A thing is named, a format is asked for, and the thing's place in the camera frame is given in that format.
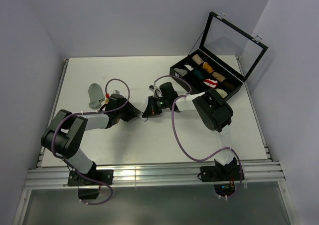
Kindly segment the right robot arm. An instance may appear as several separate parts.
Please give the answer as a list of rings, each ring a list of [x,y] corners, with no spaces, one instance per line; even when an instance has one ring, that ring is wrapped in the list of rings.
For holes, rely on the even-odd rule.
[[[151,85],[149,89],[153,95],[148,97],[142,117],[158,116],[164,109],[170,109],[173,134],[182,152],[196,162],[205,162],[214,157],[217,177],[221,180],[228,179],[233,174],[238,159],[233,149],[226,146],[233,110],[224,98],[213,88],[193,95],[187,93],[179,96],[170,82],[159,87]],[[205,127],[217,135],[217,151],[204,159],[196,159],[188,154],[177,136],[174,115],[176,112],[190,110],[196,111]]]

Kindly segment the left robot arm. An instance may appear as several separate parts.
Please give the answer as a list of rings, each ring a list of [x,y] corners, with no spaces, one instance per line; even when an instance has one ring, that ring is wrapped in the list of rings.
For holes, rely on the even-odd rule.
[[[96,112],[72,113],[59,110],[41,137],[41,145],[78,171],[79,179],[86,185],[97,179],[96,164],[80,149],[85,131],[109,129],[120,120],[129,122],[142,115],[127,98],[113,93],[108,103]]]

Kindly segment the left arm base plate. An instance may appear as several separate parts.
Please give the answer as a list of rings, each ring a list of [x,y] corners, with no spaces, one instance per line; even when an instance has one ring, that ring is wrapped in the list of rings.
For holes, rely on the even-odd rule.
[[[81,187],[81,186],[99,186],[111,185],[113,181],[113,170],[96,170],[93,174],[81,174],[76,171],[69,172],[67,186]]]

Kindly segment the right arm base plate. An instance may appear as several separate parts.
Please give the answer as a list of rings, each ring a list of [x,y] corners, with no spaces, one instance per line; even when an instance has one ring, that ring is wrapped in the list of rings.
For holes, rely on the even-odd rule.
[[[202,166],[200,177],[203,182],[240,181],[245,178],[239,165]]]

